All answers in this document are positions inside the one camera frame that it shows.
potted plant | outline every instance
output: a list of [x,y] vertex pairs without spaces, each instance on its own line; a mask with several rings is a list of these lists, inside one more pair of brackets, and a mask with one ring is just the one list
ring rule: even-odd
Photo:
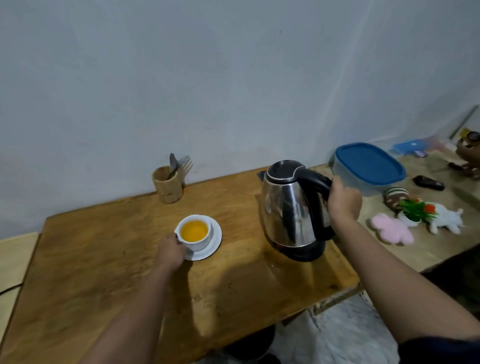
[[437,215],[434,205],[418,198],[415,200],[402,200],[399,204],[402,207],[402,211],[398,213],[397,218],[409,227],[417,226],[422,220],[427,220]]

black kettle handle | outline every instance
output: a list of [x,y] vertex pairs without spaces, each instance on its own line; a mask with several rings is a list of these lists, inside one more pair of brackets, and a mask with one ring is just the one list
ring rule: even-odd
[[307,199],[315,239],[318,241],[332,239],[335,232],[331,226],[324,227],[322,206],[317,194],[320,193],[325,200],[328,200],[332,180],[307,168],[298,168],[295,171],[295,177]]

red flower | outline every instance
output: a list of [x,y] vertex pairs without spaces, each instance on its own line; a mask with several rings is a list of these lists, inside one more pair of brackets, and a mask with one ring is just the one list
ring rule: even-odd
[[425,207],[423,208],[423,211],[425,211],[428,214],[434,214],[436,212],[435,211],[435,206],[430,205],[430,204],[425,204]]

kettle lid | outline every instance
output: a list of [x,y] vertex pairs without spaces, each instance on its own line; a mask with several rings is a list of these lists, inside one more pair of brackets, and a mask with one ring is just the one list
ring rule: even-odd
[[295,182],[295,171],[298,168],[305,167],[300,162],[291,159],[281,160],[272,164],[267,170],[266,178],[271,183],[287,184]]

stainless steel kettle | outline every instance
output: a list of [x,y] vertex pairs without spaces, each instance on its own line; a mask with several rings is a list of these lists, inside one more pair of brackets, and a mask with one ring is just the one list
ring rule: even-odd
[[274,247],[298,261],[312,261],[334,236],[324,226],[319,194],[328,200],[332,181],[296,160],[281,160],[265,173],[261,211],[265,233]]

